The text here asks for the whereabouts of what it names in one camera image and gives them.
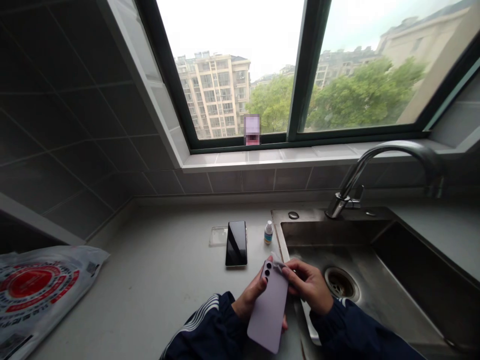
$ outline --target window sill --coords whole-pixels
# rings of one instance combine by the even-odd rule
[[[428,139],[414,142],[433,149],[442,156],[454,157],[465,150],[452,148]],[[323,145],[286,149],[221,152],[190,155],[183,164],[184,173],[220,171],[303,168],[331,165],[352,165],[370,148],[381,142],[362,142],[339,145]],[[372,162],[410,161],[412,156],[400,151],[387,151],[376,156]]]

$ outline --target tree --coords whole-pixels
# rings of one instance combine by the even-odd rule
[[[279,75],[251,92],[250,103],[245,108],[250,114],[260,114],[263,134],[287,130],[293,86],[293,77]]]
[[[305,127],[320,131],[394,124],[412,99],[414,84],[424,77],[425,65],[410,57],[392,67],[381,58],[322,90],[314,85]]]

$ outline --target glass pane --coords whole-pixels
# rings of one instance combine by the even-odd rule
[[[333,0],[299,132],[415,122],[423,106],[415,116],[404,110],[424,94],[427,77],[445,76],[433,65],[454,34],[450,45],[461,38],[457,29],[473,3]]]
[[[200,140],[243,136],[244,114],[263,134],[287,131],[303,0],[157,4]]]

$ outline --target plastic bag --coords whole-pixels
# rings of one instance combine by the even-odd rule
[[[0,360],[25,359],[92,286],[108,257],[91,246],[0,255]]]

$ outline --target hand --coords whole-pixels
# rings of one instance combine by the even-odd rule
[[[271,255],[268,257],[268,261],[273,261]],[[252,311],[254,310],[255,300],[257,300],[267,288],[267,278],[265,276],[261,277],[263,268],[264,266],[262,264],[260,271],[251,281],[250,285],[248,285],[240,297],[231,304],[233,311],[244,323],[249,322]],[[283,334],[288,328],[287,317],[283,315],[281,333]]]
[[[288,292],[292,295],[300,295],[314,313],[328,314],[334,305],[334,298],[320,270],[295,258],[286,262],[285,265],[281,272],[293,285],[288,287]]]

